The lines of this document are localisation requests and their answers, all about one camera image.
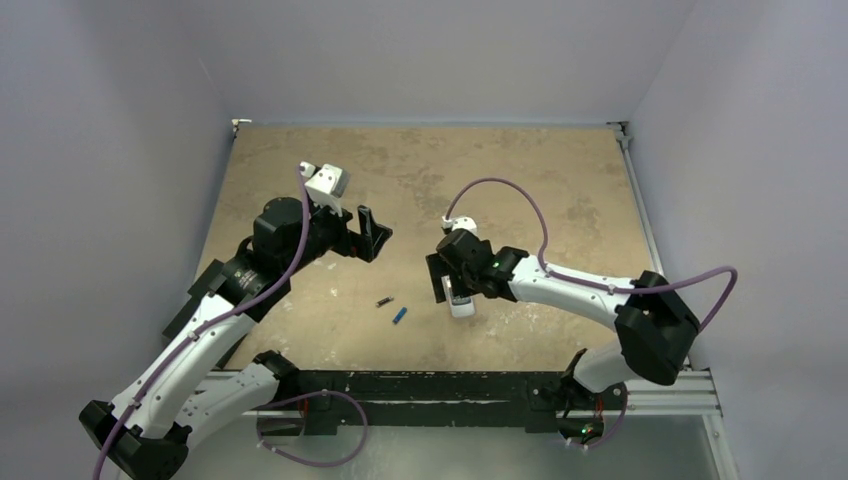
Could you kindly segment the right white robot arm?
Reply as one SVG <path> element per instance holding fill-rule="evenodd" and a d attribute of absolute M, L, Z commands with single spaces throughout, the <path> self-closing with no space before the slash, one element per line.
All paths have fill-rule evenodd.
<path fill-rule="evenodd" d="M 561 381 L 564 399 L 584 407 L 628 380 L 670 386 L 677 380 L 700 322 L 666 279 L 644 271 L 637 279 L 565 270 L 548 273 L 529 252 L 466 229 L 446 234 L 426 264 L 436 302 L 482 295 L 570 312 L 612 330 L 615 340 L 576 355 Z"/>

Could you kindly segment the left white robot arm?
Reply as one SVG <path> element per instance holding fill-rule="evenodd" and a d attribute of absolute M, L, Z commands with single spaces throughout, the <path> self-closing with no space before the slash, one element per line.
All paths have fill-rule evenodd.
<path fill-rule="evenodd" d="M 292 405 L 309 414 L 338 398 L 275 351 L 221 385 L 200 384 L 290 292 L 295 273 L 329 252 L 373 261 L 391 236 L 365 206 L 349 212 L 310 197 L 269 201 L 235 255 L 210 264 L 192 286 L 165 350 L 123 392 L 81 411 L 99 450 L 96 468 L 110 462 L 133 479 L 169 479 L 194 447 L 252 409 Z"/>

